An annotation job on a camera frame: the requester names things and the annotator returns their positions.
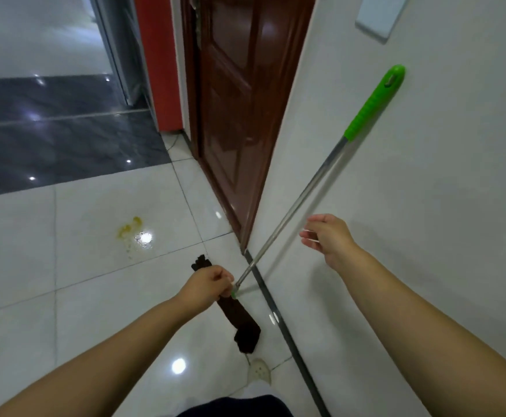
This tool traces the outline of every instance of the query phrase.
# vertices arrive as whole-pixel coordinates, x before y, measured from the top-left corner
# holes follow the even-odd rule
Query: person
[[[431,415],[506,416],[506,359],[358,246],[340,218],[313,215],[299,235],[338,273]],[[0,407],[0,416],[113,414],[174,333],[219,296],[230,295],[233,280],[220,266],[195,272],[175,297],[30,385]],[[249,379],[270,381],[268,369],[257,364]],[[277,394],[264,394],[222,398],[180,415],[291,415]]]

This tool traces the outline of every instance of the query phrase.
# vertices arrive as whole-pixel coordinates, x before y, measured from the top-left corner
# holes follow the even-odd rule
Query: forearm
[[[165,301],[0,407],[0,416],[111,415],[192,316]]]
[[[340,268],[352,298],[433,415],[506,415],[506,360],[357,251]]]

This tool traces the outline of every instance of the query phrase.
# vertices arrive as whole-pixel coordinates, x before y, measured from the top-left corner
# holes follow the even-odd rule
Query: brown mop head
[[[212,266],[212,263],[205,258],[205,255],[199,256],[195,263],[191,265],[194,271],[208,266]],[[217,302],[224,315],[237,329],[236,336],[234,336],[237,347],[244,354],[253,353],[258,343],[258,337],[261,335],[261,327],[253,320],[241,303],[232,297],[221,297]]]

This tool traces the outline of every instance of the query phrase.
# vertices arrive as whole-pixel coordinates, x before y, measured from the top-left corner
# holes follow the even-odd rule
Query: person's left hand
[[[196,316],[207,310],[220,297],[229,297],[233,281],[234,275],[222,266],[201,268],[191,275],[175,299],[182,304],[186,312]]]

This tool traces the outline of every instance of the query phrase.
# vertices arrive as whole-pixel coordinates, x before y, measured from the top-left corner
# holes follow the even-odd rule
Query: white shoe
[[[268,365],[262,359],[255,359],[249,365],[249,370],[247,371],[247,383],[248,385],[254,380],[264,380],[270,385],[270,369]]]

